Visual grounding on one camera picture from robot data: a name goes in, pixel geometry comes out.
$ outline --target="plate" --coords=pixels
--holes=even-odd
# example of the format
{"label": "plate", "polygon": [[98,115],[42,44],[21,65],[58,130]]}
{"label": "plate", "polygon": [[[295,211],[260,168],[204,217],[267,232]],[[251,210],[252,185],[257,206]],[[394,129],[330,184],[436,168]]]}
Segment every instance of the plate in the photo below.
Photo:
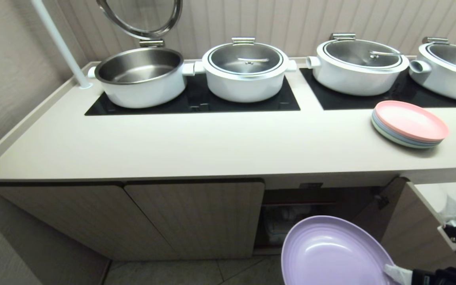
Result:
{"label": "plate", "polygon": [[382,101],[374,109],[388,128],[418,141],[441,141],[449,135],[448,126],[436,115],[416,105]]}
{"label": "plate", "polygon": [[385,133],[388,135],[391,135],[392,137],[395,137],[395,139],[400,139],[401,141],[405,141],[408,144],[414,144],[417,146],[436,146],[441,143],[441,141],[437,142],[425,142],[425,141],[416,141],[415,139],[410,139],[408,137],[404,137],[400,133],[395,132],[394,130],[388,128],[383,124],[380,119],[378,118],[378,115],[376,115],[375,112],[372,113],[372,120],[378,125],[381,130],[383,130]]}
{"label": "plate", "polygon": [[325,215],[296,224],[281,254],[286,285],[397,285],[384,274],[385,264],[394,265],[367,232]]}
{"label": "plate", "polygon": [[371,119],[370,121],[372,122],[372,125],[374,126],[376,131],[378,131],[378,133],[380,133],[382,136],[393,141],[396,144],[400,144],[401,146],[407,146],[408,148],[432,148],[433,147],[433,146],[418,146],[416,144],[409,144],[405,141],[401,141],[400,139],[397,139],[396,137],[392,137],[391,135],[388,135],[387,132],[383,131],[382,128],[380,126],[378,126],[378,124],[374,121],[374,119]]}

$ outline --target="stack of plates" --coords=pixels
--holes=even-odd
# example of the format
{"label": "stack of plates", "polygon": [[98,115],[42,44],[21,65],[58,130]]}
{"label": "stack of plates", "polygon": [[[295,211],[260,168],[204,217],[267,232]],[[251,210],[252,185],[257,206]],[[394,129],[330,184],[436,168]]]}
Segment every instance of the stack of plates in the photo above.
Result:
{"label": "stack of plates", "polygon": [[449,135],[448,126],[436,115],[400,101],[378,103],[371,121],[382,136],[409,148],[432,148]]}

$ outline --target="wall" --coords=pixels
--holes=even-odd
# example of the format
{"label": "wall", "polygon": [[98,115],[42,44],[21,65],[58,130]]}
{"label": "wall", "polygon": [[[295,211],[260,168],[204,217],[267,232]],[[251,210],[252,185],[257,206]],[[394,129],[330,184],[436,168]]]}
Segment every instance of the wall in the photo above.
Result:
{"label": "wall", "polygon": [[[81,65],[55,0],[46,4]],[[0,138],[71,76],[29,0],[0,0]],[[97,285],[107,258],[0,197],[0,284]]]}
{"label": "wall", "polygon": [[[127,22],[155,29],[168,19],[172,0],[108,3]],[[137,47],[94,0],[61,0],[60,5],[89,60]],[[307,56],[335,31],[355,32],[415,55],[424,36],[447,36],[456,44],[456,0],[184,0],[179,24],[164,39],[185,58],[201,58],[232,36],[256,36],[288,56]]]}

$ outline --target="blue plate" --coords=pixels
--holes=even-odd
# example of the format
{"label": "blue plate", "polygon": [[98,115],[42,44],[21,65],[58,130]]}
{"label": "blue plate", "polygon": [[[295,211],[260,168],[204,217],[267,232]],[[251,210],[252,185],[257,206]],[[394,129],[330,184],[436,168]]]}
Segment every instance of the blue plate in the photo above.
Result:
{"label": "blue plate", "polygon": [[415,141],[414,139],[410,139],[409,137],[404,137],[400,133],[397,133],[396,131],[388,128],[385,124],[383,124],[378,116],[376,115],[375,111],[372,112],[372,119],[374,122],[378,125],[379,128],[381,128],[385,133],[388,135],[391,135],[392,137],[395,137],[395,139],[400,139],[401,141],[404,141],[408,144],[414,144],[416,146],[436,146],[441,143],[441,141],[438,142],[423,142],[423,141]]}

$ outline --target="white pole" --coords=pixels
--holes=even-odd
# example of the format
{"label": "white pole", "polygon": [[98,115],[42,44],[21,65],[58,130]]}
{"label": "white pole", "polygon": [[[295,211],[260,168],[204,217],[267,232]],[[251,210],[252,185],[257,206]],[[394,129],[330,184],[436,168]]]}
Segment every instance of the white pole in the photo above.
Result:
{"label": "white pole", "polygon": [[45,24],[45,27],[49,31],[50,36],[54,40],[54,43],[56,43],[59,52],[62,54],[63,58],[65,58],[66,63],[68,64],[69,68],[73,72],[76,80],[80,84],[81,89],[87,89],[91,86],[93,86],[92,83],[90,83],[87,78],[84,76],[84,73],[78,66],[78,63],[76,63],[75,58],[71,54],[70,50],[68,49],[67,44],[65,43],[65,40],[61,37],[61,34],[59,33],[56,25],[54,24],[54,21],[50,17],[49,12],[47,11],[47,8],[43,4],[42,0],[31,0],[34,8],[38,12],[38,15],[40,16],[42,22]]}

